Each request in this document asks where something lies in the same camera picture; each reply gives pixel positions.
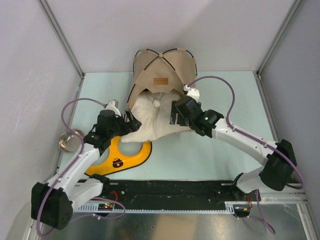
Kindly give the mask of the cream fluffy cushion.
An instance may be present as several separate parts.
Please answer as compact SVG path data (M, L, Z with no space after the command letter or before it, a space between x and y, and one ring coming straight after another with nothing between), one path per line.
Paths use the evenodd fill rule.
M138 131L123 136L121 142L152 142L172 134L190 132L191 129L187 126L170 124L171 103L180 99L181 96L174 89L169 93L141 92L131 108L131 112L142 123L142 126ZM154 107L154 100L160 101L159 108Z

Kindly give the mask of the yellow double bowl holder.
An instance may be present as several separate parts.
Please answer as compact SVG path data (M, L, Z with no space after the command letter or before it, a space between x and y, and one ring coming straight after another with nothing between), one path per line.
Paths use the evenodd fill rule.
M104 160L98 165L91 165L86 171L86 176L94 174L107 176L121 171L129 170L138 167L145 163L152 154L153 145L151 142L143 142L141 150L132 156L124 155L119 150L121 137L117 136L111 140L111 145L108 148L108 157L103 157Z

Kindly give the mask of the beige fabric pet tent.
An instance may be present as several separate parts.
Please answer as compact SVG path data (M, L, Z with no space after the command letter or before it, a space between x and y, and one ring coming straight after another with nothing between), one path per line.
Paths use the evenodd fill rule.
M197 74L196 60L185 49L173 48L165 52L141 49L133 60L133 85L127 107L131 111L138 95L143 91L167 94L176 90L182 97L184 85L196 88L194 80Z

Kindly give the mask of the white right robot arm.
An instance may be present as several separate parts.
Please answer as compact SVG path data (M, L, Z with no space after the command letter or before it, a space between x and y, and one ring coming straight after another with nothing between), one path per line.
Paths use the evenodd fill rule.
M252 135L228 122L221 113L209 109L203 111L201 103L184 96L171 103L170 123L187 126L200 136L223 141L255 159L261 166L247 173L240 173L231 187L232 197L243 200L250 192L269 188L282 191L297 166L292 144L283 139L280 142L265 140Z

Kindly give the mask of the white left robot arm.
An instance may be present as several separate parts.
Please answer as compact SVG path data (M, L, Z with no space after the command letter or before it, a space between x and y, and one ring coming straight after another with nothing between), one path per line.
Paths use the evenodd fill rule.
M139 130L142 123L130 110L117 115L113 110L102 110L97 122L81 140L81 146L64 167L45 183L36 183L31 190L31 217L36 220L38 234L42 237L39 224L54 229L64 229L73 213L87 201L98 197L107 199L111 194L109 179L93 174L81 185L77 185L85 171L97 161L111 145L115 137L122 137Z

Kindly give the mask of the steel pet bowl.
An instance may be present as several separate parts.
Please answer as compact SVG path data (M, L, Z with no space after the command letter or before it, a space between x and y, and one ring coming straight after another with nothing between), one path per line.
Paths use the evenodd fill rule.
M81 140L77 135L83 138L85 134L80 129L72 129L72 131L64 132L59 138L58 146L60 150L66 153L74 153L81 146Z

